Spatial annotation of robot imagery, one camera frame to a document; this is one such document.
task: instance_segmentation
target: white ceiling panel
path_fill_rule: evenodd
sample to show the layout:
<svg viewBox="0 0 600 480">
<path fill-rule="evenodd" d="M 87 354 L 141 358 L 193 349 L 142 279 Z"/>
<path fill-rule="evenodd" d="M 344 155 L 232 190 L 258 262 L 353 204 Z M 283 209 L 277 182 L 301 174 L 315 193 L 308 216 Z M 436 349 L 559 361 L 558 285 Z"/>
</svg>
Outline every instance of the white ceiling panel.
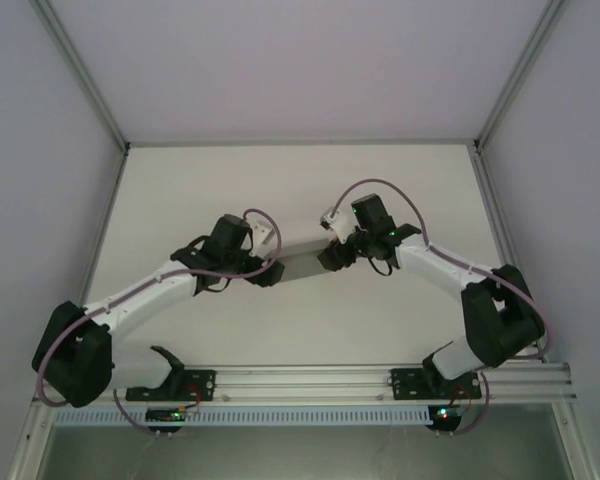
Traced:
<svg viewBox="0 0 600 480">
<path fill-rule="evenodd" d="M 544 0 L 54 0 L 131 141 L 475 137 Z"/>
</svg>

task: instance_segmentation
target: ventilation grille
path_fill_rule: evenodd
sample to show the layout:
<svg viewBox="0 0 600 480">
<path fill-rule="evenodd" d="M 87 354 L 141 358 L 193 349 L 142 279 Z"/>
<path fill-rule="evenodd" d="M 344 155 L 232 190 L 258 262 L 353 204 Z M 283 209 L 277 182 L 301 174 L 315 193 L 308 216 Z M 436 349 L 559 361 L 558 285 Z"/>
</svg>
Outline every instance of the ventilation grille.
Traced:
<svg viewBox="0 0 600 480">
<path fill-rule="evenodd" d="M 144 419 L 146 407 L 127 407 L 138 423 Z M 426 406 L 362 406 L 362 407 L 203 407 L 190 413 L 185 425 L 205 427 L 248 426 L 347 426 L 347 425 L 431 425 Z M 149 422 L 151 426 L 174 425 Z M 127 426 L 116 407 L 62 408 L 54 425 L 57 427 Z"/>
</svg>

